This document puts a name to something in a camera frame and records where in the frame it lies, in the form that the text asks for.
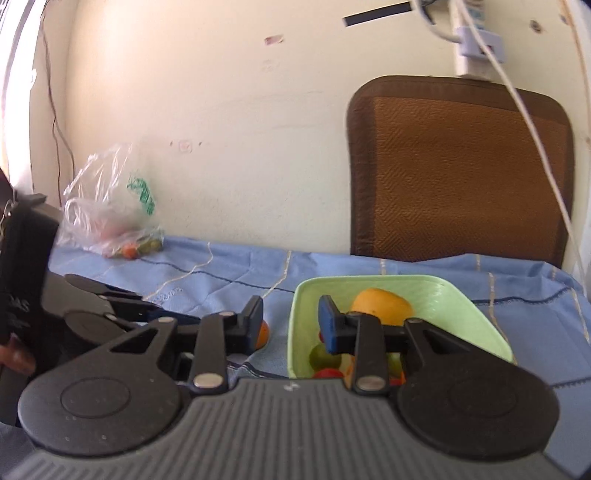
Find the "person's left hand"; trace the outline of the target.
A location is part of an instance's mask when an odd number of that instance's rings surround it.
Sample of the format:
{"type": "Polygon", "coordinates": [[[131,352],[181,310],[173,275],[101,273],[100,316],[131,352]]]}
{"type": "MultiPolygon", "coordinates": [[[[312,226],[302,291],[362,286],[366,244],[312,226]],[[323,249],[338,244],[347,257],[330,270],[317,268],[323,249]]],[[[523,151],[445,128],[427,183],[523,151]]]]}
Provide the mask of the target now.
{"type": "Polygon", "coordinates": [[[0,363],[2,366],[27,376],[32,375],[36,370],[33,355],[16,336],[12,336],[7,344],[0,346],[0,363]]]}

